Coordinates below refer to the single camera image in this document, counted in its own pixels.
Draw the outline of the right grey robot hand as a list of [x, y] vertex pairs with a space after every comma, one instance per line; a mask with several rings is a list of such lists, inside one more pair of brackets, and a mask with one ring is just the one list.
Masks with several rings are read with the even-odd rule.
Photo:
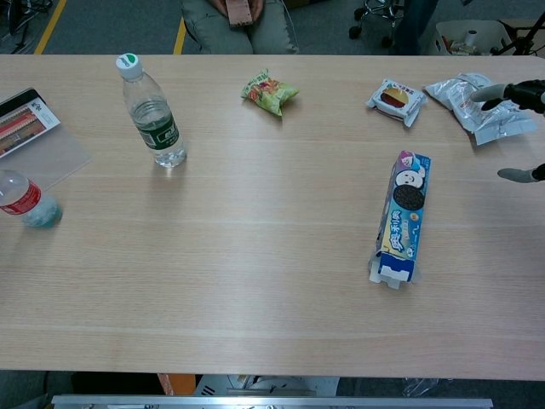
[[[474, 91], [470, 100], [483, 102], [482, 111], [489, 111], [503, 101], [511, 101], [521, 110], [530, 110], [544, 115], [544, 81], [527, 80], [518, 84], [495, 84]], [[534, 183], [544, 181], [544, 164], [529, 170], [504, 168], [497, 171], [499, 177], [517, 182]]]

